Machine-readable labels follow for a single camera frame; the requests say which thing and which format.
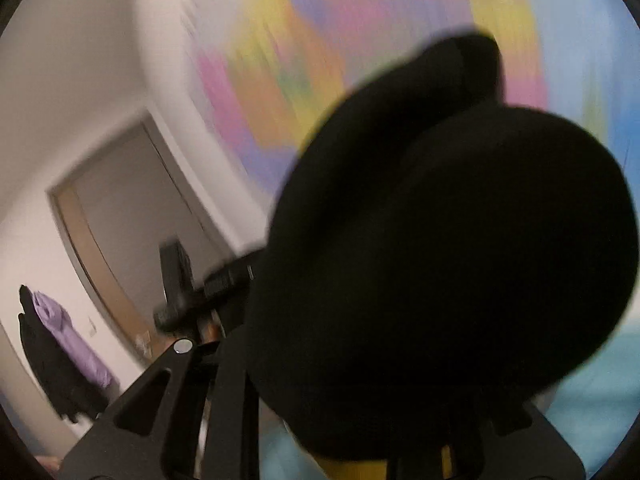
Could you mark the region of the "pink sleeve forearm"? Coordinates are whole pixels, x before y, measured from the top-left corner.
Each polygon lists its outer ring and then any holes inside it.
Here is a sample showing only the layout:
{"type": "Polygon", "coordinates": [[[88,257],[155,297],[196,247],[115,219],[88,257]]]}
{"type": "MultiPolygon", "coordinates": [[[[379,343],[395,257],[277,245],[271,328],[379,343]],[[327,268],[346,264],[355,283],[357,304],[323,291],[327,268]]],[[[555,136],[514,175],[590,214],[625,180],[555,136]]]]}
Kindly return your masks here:
{"type": "Polygon", "coordinates": [[[58,476],[58,472],[60,471],[62,464],[59,458],[55,456],[36,455],[35,459],[52,478],[56,478],[58,476]]]}

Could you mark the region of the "person's left hand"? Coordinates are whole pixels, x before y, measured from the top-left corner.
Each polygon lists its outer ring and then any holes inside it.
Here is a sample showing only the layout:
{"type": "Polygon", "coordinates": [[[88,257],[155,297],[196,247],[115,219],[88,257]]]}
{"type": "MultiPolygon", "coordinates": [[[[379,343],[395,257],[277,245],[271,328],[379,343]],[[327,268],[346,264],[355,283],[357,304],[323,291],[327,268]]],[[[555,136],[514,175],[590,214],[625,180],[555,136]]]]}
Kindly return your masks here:
{"type": "Polygon", "coordinates": [[[213,322],[207,321],[200,326],[200,333],[203,344],[208,344],[209,342],[220,341],[224,336],[222,334],[222,330],[220,326],[213,322]]]}

